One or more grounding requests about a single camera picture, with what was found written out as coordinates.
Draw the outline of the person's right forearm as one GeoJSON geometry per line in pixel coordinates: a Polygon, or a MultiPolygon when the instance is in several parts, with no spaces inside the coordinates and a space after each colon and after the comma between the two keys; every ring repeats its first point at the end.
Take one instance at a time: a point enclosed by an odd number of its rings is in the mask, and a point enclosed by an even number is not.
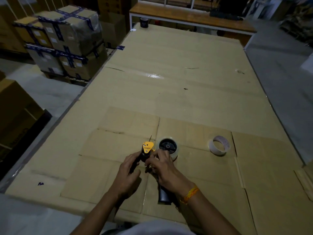
{"type": "Polygon", "coordinates": [[[199,190],[188,202],[206,235],[241,235],[199,190]]]}

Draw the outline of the white box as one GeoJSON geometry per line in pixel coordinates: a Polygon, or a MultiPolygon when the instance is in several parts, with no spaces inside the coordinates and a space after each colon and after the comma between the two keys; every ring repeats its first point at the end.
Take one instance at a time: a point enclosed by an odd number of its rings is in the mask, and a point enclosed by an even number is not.
{"type": "Polygon", "coordinates": [[[300,68],[313,75],[313,53],[302,63],[300,68]]]}

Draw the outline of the cardboard strip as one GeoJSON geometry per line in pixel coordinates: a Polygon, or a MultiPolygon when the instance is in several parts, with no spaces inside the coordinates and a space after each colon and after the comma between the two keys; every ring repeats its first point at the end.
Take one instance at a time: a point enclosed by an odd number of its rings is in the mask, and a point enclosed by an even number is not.
{"type": "Polygon", "coordinates": [[[295,174],[307,197],[313,202],[313,171],[304,167],[296,170],[295,174]]]}

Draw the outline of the camouflage fabric pile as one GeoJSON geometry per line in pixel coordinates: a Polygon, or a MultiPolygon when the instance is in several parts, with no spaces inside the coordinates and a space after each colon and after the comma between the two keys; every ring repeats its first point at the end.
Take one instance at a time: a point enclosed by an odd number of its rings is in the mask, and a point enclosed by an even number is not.
{"type": "Polygon", "coordinates": [[[279,29],[313,48],[313,6],[297,6],[279,23],[279,29]]]}

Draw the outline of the wide cardboard box with blue tape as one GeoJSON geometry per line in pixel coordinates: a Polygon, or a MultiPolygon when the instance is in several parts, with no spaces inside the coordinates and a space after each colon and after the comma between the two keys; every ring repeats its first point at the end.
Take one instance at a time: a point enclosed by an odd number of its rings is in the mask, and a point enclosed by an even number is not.
{"type": "Polygon", "coordinates": [[[60,62],[69,77],[89,81],[107,60],[107,50],[104,42],[98,44],[86,55],[75,55],[57,50],[60,62]]]}

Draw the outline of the plain brown cardboard box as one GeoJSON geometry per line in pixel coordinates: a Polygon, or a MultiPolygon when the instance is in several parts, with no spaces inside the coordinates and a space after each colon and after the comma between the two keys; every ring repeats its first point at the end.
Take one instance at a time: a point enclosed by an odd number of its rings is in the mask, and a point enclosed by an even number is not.
{"type": "Polygon", "coordinates": [[[17,81],[0,71],[0,181],[51,118],[17,81]]]}

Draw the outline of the small cardboard box with blue tape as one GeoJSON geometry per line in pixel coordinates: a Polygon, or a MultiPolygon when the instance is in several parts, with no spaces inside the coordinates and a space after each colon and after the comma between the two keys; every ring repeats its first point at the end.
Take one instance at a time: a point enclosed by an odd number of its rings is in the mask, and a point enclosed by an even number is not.
{"type": "Polygon", "coordinates": [[[53,48],[42,23],[37,17],[24,17],[14,21],[13,26],[25,43],[53,48]]]}

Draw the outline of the flattened cardboard box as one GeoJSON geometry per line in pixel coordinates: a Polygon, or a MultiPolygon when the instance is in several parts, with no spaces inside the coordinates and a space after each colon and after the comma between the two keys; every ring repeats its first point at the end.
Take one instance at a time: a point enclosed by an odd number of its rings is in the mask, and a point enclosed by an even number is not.
{"type": "Polygon", "coordinates": [[[242,233],[256,235],[245,190],[240,185],[236,153],[212,154],[208,142],[226,130],[110,107],[80,150],[80,158],[61,191],[61,197],[96,204],[112,185],[127,154],[142,143],[173,138],[178,145],[174,165],[194,182],[206,198],[242,233]]]}

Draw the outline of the yellow black utility knife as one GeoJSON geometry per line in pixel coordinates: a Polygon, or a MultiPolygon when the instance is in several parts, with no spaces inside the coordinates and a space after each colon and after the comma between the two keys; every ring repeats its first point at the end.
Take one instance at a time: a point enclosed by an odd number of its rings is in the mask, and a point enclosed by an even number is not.
{"type": "Polygon", "coordinates": [[[145,163],[145,161],[150,157],[151,153],[154,152],[154,142],[151,141],[151,138],[152,136],[150,137],[149,141],[143,142],[142,149],[130,168],[130,174],[134,172],[140,161],[145,163]]]}

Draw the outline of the wooden desk with white frame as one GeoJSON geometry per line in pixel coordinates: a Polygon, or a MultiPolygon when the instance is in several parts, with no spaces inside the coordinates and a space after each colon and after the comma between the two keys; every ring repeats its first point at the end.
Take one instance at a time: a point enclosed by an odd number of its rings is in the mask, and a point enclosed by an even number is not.
{"type": "Polygon", "coordinates": [[[132,18],[148,18],[171,23],[207,28],[218,36],[237,39],[246,50],[257,30],[246,20],[235,21],[212,17],[208,12],[139,1],[129,10],[130,28],[132,18]]]}

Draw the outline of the plastic-wrapped cardboard box with blue tape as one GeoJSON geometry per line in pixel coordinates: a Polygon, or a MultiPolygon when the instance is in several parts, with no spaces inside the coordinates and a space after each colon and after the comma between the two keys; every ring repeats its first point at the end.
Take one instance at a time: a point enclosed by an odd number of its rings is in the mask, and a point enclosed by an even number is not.
{"type": "Polygon", "coordinates": [[[41,71],[64,76],[65,70],[55,49],[35,44],[25,44],[25,49],[41,71]]]}

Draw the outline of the stack of brown cartons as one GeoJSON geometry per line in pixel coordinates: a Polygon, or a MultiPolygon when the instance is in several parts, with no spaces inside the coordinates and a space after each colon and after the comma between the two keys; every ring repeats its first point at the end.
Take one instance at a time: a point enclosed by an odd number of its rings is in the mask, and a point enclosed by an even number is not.
{"type": "Polygon", "coordinates": [[[0,50],[27,55],[26,43],[13,26],[14,21],[68,4],[70,0],[0,0],[0,50]]]}

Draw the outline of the black tape dispenser with clear tape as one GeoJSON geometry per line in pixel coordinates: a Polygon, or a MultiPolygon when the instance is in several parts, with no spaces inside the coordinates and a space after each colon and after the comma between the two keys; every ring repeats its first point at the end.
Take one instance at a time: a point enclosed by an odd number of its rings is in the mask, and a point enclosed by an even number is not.
{"type": "MultiPolygon", "coordinates": [[[[172,161],[175,161],[178,157],[178,145],[173,138],[162,138],[157,143],[156,149],[162,149],[168,151],[172,161]]],[[[170,192],[158,182],[158,204],[159,205],[171,205],[178,206],[178,200],[174,193],[170,192]]]]}

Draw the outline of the wooden pallet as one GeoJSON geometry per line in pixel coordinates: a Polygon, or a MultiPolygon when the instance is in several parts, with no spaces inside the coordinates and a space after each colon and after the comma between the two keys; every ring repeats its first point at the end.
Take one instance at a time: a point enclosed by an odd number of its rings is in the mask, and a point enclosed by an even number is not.
{"type": "Polygon", "coordinates": [[[70,78],[68,76],[62,76],[62,75],[58,75],[58,74],[55,74],[55,73],[50,73],[50,72],[46,72],[46,71],[41,71],[41,72],[48,79],[54,79],[54,80],[66,82],[66,83],[69,83],[69,84],[74,84],[74,85],[85,87],[89,83],[89,81],[79,80],[79,79],[75,79],[75,78],[70,78]]]}

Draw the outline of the person's left hand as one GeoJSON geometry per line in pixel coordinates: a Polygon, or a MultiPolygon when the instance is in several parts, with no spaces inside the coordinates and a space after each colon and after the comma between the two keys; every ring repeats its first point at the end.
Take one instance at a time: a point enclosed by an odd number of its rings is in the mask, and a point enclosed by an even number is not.
{"type": "Polygon", "coordinates": [[[124,161],[120,164],[117,175],[108,190],[108,192],[113,195],[116,200],[121,198],[130,197],[138,188],[139,184],[132,183],[132,174],[130,174],[130,168],[138,157],[140,151],[128,155],[124,161]]]}

